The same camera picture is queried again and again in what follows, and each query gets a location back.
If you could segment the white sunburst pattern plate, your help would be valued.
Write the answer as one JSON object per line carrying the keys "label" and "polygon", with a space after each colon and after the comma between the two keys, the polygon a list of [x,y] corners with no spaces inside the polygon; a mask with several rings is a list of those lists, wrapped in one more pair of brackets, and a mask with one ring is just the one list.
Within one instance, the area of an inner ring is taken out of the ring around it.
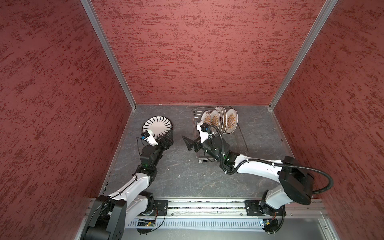
{"label": "white sunburst pattern plate", "polygon": [[211,125],[212,116],[210,111],[204,111],[201,117],[201,123]]}

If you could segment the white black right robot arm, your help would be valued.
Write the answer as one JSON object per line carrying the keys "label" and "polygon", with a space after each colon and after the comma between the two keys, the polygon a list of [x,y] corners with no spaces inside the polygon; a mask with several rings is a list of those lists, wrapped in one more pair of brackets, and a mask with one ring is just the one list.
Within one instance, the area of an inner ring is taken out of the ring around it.
{"label": "white black right robot arm", "polygon": [[282,206],[290,203],[310,205],[313,193],[314,177],[309,170],[299,165],[292,157],[283,160],[263,160],[251,158],[230,150],[230,145],[220,137],[202,141],[200,137],[191,140],[183,136],[189,151],[203,151],[219,162],[227,175],[249,174],[269,180],[279,185],[266,190],[258,203],[258,212],[271,216]]}

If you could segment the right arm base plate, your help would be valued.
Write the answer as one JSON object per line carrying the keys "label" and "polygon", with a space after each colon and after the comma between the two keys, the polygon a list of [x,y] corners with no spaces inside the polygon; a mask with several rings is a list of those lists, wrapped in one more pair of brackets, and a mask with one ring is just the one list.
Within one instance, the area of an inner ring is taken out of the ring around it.
{"label": "right arm base plate", "polygon": [[283,207],[280,207],[279,209],[274,209],[270,207],[268,204],[266,204],[263,201],[259,200],[245,200],[245,209],[247,212],[247,216],[268,216],[268,217],[274,217],[274,216],[285,216],[285,210],[283,210]]}

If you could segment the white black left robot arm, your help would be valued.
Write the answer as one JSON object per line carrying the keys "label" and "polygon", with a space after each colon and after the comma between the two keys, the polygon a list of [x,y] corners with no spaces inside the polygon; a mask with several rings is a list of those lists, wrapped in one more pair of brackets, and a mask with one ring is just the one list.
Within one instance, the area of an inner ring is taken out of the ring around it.
{"label": "white black left robot arm", "polygon": [[157,165],[164,151],[173,143],[173,138],[161,136],[156,139],[156,144],[151,142],[144,146],[140,154],[141,164],[132,179],[111,195],[96,198],[81,240],[120,240],[126,223],[154,209],[153,194],[146,189],[155,180]]}

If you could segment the brown rimmed cream plate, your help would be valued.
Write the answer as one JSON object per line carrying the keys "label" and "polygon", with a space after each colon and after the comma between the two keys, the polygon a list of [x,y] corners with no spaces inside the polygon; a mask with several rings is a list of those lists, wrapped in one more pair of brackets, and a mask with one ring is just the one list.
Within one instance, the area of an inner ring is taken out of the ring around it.
{"label": "brown rimmed cream plate", "polygon": [[172,138],[173,138],[173,133],[172,133],[172,131],[169,131],[165,136],[167,136],[167,137],[172,137]]}

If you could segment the white blue striped plate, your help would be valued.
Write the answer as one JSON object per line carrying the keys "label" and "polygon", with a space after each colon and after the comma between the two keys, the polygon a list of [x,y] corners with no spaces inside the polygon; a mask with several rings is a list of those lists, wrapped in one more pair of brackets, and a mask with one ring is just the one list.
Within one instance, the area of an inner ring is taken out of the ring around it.
{"label": "white blue striped plate", "polygon": [[172,129],[172,122],[164,116],[151,117],[146,120],[142,126],[142,132],[150,130],[155,139],[165,136]]}

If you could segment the white sunburst plate green rim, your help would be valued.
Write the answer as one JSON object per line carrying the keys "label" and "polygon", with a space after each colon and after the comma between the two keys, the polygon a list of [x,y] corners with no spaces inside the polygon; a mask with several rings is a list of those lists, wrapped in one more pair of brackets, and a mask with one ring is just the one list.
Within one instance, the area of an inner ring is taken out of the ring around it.
{"label": "white sunburst plate green rim", "polygon": [[211,112],[211,125],[214,125],[214,126],[216,126],[219,129],[220,128],[220,123],[221,123],[221,119],[220,119],[219,111],[218,110],[213,110]]}

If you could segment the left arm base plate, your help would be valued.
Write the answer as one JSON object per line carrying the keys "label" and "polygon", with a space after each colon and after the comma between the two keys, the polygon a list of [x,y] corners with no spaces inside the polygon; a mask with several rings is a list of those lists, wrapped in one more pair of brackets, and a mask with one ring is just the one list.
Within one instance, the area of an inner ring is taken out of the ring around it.
{"label": "left arm base plate", "polygon": [[154,200],[150,216],[166,216],[168,212],[169,200]]}

